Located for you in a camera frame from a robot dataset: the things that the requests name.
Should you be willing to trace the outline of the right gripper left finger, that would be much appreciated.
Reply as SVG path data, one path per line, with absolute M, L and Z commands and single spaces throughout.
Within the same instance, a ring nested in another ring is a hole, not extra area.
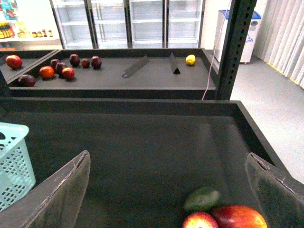
M 0 213 L 2 228 L 74 227 L 89 181 L 90 153 L 83 151 L 26 196 Z

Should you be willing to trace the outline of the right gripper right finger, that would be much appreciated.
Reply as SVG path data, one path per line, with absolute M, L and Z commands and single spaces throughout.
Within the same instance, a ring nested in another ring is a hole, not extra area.
M 254 153 L 246 157 L 247 179 L 270 228 L 304 226 L 304 185 Z

